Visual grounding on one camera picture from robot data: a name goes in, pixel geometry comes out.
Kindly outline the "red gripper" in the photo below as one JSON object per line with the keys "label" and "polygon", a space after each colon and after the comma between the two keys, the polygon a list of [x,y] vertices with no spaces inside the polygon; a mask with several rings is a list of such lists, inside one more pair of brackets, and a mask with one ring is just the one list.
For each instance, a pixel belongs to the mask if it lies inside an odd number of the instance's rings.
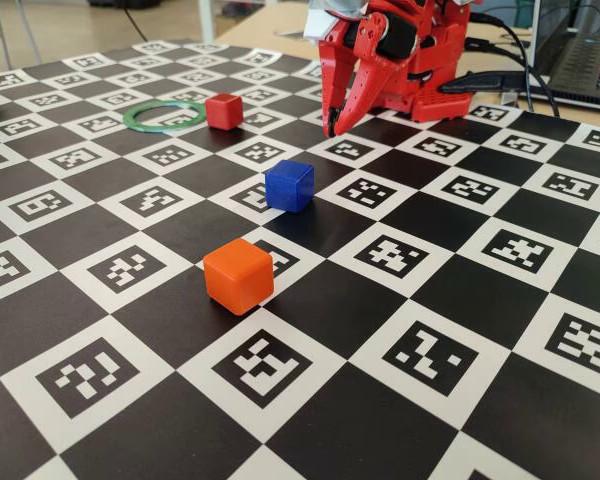
{"label": "red gripper", "polygon": [[391,77],[403,73],[430,31],[431,1],[331,1],[319,35],[323,130],[341,135],[384,106]]}

